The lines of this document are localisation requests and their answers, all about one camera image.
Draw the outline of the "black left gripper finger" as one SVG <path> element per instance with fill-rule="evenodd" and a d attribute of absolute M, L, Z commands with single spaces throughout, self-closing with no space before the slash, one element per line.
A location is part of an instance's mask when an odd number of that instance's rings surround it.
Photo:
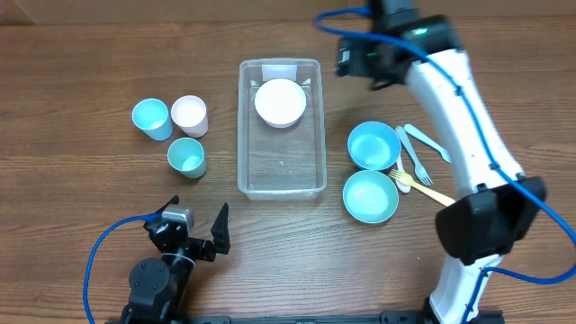
<path fill-rule="evenodd" d="M 161 214 L 168 206 L 170 205 L 178 205 L 179 204 L 179 196 L 174 195 L 166 204 L 156 210 L 156 213 Z"/>
<path fill-rule="evenodd" d="M 217 254 L 230 252 L 229 212 L 229 205 L 225 202 L 211 227 L 212 244 Z"/>

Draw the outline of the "blue plastic bowl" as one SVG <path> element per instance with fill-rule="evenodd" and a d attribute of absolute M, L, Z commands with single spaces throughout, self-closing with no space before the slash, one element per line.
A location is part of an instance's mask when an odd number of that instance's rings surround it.
<path fill-rule="evenodd" d="M 347 151 L 352 162 L 365 170 L 383 171 L 396 164 L 401 141 L 395 130 L 380 121 L 365 121 L 348 135 Z"/>

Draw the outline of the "blue plastic cup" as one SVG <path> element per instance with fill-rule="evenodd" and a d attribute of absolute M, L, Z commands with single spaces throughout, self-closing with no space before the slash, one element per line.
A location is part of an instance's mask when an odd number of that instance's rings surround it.
<path fill-rule="evenodd" d="M 173 124 L 167 106 L 157 98 L 138 102 L 131 114 L 133 124 L 153 140 L 167 140 L 173 133 Z"/>

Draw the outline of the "pink plastic cup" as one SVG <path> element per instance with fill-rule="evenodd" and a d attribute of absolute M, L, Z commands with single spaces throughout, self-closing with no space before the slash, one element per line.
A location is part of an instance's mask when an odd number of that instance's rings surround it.
<path fill-rule="evenodd" d="M 188 136 L 200 138 L 209 128 L 205 102 L 198 96 L 186 95 L 177 99 L 171 107 L 174 123 Z"/>

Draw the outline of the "green plastic bowl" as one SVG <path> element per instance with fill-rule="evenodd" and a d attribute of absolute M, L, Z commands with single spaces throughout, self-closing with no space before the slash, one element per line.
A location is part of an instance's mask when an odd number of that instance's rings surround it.
<path fill-rule="evenodd" d="M 400 195 L 395 183 L 384 173 L 362 170 L 346 180 L 342 200 L 356 220 L 379 224 L 388 221 L 397 211 Z"/>

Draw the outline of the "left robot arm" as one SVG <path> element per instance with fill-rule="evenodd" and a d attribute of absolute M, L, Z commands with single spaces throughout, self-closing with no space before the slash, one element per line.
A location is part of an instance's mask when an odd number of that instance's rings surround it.
<path fill-rule="evenodd" d="M 122 323 L 194 323 L 180 309 L 198 261 L 212 262 L 230 251 L 229 206 L 222 205 L 211 227 L 211 239 L 193 238 L 194 212 L 174 196 L 144 223 L 151 242 L 161 253 L 139 261 L 130 271 L 130 297 Z"/>

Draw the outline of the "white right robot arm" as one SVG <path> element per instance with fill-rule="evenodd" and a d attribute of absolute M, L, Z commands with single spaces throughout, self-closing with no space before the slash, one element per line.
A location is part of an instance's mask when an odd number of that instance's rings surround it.
<path fill-rule="evenodd" d="M 436 215 L 446 259 L 419 311 L 389 311 L 389 323 L 501 323 L 479 299 L 503 257 L 542 209 L 545 185 L 527 177 L 498 134 L 449 20 L 423 17 L 410 1 L 371 1 L 356 13 L 369 32 L 340 31 L 337 74 L 373 88 L 404 85 L 433 122 L 454 170 L 458 198 Z"/>

